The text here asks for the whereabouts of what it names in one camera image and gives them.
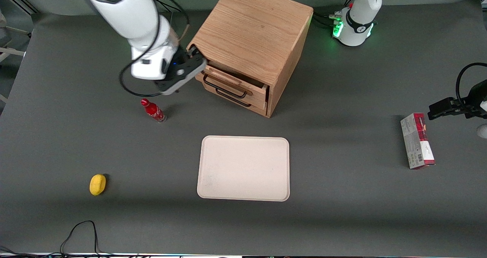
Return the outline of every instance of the green light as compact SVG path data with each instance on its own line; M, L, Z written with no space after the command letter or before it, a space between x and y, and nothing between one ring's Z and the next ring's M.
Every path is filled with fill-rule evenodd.
M340 22L338 25L335 26L333 29L333 35L338 38L341 34L341 30L343 29L343 22Z
M370 34L372 33L372 28L374 27L374 23L372 23L372 25L370 25L370 30L369 30L369 33L367 34L367 37L370 36Z

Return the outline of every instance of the plastic tray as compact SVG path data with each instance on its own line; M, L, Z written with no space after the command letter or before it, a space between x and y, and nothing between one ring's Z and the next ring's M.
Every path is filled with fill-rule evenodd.
M197 191L202 198L286 201L289 142L272 137L205 137Z

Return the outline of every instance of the table surface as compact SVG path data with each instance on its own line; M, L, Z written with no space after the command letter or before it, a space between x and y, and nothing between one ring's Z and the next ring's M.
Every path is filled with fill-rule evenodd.
M207 14L191 13L184 42ZM486 141L475 133L482 120L428 121L437 165L418 171L407 167L399 124L453 96L461 68L487 59L480 4L385 6L377 20L359 48L312 26L271 119L193 80L152 99L169 116L158 124L118 85L130 59L126 40L96 16L39 17L0 118L0 242L56 251L73 225L94 220L108 252L485 256ZM172 22L184 26L182 17ZM484 74L472 68L462 92ZM290 198L198 197L207 135L289 140ZM93 197L97 173L110 179ZM91 252L92 240L82 226L66 251Z

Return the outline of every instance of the drawer handle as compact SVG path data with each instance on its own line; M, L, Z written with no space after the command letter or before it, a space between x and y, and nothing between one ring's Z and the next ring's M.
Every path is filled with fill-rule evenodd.
M235 102L235 103L237 103L237 104L240 104L240 105L242 105L242 106L244 106L244 107L247 107L247 108L251 106L251 104L245 104L245 103L244 103L244 102L242 102L242 101L238 101L238 100L236 100L235 98L230 97L230 96L228 96L228 95L224 94L223 92L220 92L220 90L219 90L219 89L216 89L216 88L215 88L215 90L216 90L216 93L218 93L219 95L221 95L221 96L223 96L223 97L225 97L225 98L228 98L228 99L232 100L233 102Z
M247 91L244 91L242 95L236 95L235 93L233 93L231 91L227 91L224 88L221 88L221 87L219 87L219 86L217 86L217 85L215 85L213 83L208 82L207 81L207 77L208 77L208 74L205 73L205 76L203 76L203 82L205 82L205 84L207 84L207 85L212 86L217 91L222 91L222 92L226 93L227 95L233 96L233 97L238 98L238 99L242 99L242 98L244 98L247 95Z

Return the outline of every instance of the bottle cap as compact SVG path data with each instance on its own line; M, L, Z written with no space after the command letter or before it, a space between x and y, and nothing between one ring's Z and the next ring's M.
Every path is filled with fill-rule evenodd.
M147 100L147 99L145 99L145 98L144 98L144 99L142 99L142 100L140 101L140 103L141 103L141 104L142 104L144 107L147 107L147 106L149 106L149 104L150 104L151 102L149 102L149 100Z

